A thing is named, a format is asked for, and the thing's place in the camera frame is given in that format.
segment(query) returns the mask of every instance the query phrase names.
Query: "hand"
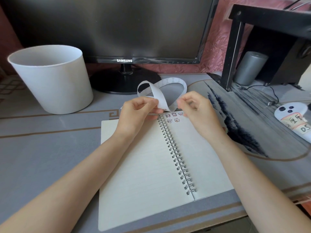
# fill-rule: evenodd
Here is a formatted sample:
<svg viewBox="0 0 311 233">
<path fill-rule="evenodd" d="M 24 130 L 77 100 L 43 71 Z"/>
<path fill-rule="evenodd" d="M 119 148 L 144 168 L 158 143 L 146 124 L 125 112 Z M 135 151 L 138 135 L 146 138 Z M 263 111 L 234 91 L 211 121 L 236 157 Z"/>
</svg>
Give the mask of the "hand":
<svg viewBox="0 0 311 233">
<path fill-rule="evenodd" d="M 162 109 L 157 108 L 158 103 L 157 99 L 150 97 L 138 97 L 126 101 L 123 104 L 115 134 L 134 139 L 145 119 L 157 119 L 157 115 L 149 115 L 150 113 L 163 113 Z"/>
<path fill-rule="evenodd" d="M 192 91 L 184 94 L 177 100 L 177 105 L 206 140 L 224 133 L 211 102 L 199 93 Z"/>
</svg>

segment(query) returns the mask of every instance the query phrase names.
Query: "white remote controller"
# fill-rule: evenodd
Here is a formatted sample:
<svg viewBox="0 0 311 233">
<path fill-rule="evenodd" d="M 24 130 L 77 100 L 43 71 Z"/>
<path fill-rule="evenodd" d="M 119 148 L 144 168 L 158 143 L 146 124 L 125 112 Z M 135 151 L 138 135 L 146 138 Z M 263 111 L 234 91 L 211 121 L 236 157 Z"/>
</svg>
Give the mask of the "white remote controller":
<svg viewBox="0 0 311 233">
<path fill-rule="evenodd" d="M 278 107 L 274 116 L 301 138 L 311 143 L 311 125 L 304 118 L 308 106 L 301 102 L 291 102 Z"/>
</svg>

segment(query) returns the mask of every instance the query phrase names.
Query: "monitor base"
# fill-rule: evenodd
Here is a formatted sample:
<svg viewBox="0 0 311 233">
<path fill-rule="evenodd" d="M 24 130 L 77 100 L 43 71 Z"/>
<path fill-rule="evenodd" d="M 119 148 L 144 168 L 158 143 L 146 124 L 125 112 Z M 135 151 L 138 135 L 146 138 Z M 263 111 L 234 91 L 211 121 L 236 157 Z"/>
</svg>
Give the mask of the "monitor base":
<svg viewBox="0 0 311 233">
<path fill-rule="evenodd" d="M 101 70 L 90 77 L 92 88 L 100 92 L 120 95 L 137 94 L 137 87 L 142 81 L 156 83 L 160 76 L 144 68 L 132 68 L 131 64 L 121 64 L 120 70 Z M 139 91 L 149 87 L 148 84 L 139 87 Z"/>
</svg>

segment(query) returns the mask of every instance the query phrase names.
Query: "pink wall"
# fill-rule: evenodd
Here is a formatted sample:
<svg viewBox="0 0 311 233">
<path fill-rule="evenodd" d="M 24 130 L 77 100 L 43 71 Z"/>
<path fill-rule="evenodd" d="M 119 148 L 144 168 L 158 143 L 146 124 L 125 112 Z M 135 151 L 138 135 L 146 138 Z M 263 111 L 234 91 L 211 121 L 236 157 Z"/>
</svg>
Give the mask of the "pink wall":
<svg viewBox="0 0 311 233">
<path fill-rule="evenodd" d="M 244 4 L 250 6 L 261 6 L 283 9 L 290 4 L 283 0 L 219 0 L 216 14 L 211 26 L 211 31 L 205 45 L 201 63 L 198 65 L 141 65 L 158 73 L 176 74 L 176 73 L 205 73 L 222 71 L 225 53 L 228 45 L 231 20 L 225 19 L 226 14 L 230 12 L 232 4 Z M 242 47 L 245 45 L 247 37 L 251 31 L 251 26 L 245 27 L 242 41 Z M 7 63 L 6 57 L 18 50 L 22 46 L 15 35 L 8 19 L 0 7 L 0 66 L 7 73 L 14 73 L 12 67 Z M 90 74 L 104 68 L 117 67 L 116 64 L 87 64 Z"/>
</svg>

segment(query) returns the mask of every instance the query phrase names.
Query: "metal wire binding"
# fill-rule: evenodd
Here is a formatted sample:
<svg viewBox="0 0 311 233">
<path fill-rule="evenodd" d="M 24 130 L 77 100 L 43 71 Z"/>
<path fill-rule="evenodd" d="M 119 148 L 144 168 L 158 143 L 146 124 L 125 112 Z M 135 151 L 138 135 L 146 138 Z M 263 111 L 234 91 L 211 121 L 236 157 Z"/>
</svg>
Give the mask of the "metal wire binding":
<svg viewBox="0 0 311 233">
<path fill-rule="evenodd" d="M 165 122 L 165 119 L 163 116 L 159 115 L 158 121 L 160 124 L 160 128 L 163 132 L 163 135 L 165 137 L 165 141 L 167 144 L 167 147 L 169 148 L 173 161 L 175 163 L 176 169 L 179 171 L 178 174 L 180 175 L 180 179 L 182 180 L 182 183 L 185 185 L 184 188 L 187 190 L 187 194 L 191 194 L 193 192 L 196 192 L 196 188 L 194 187 L 194 184 L 192 183 L 192 180 L 190 178 L 190 174 L 188 173 L 188 170 L 186 169 L 186 165 L 183 161 L 183 158 L 181 157 L 181 154 L 176 146 L 176 143 L 172 137 L 171 132 L 169 131 L 169 127 Z"/>
</svg>

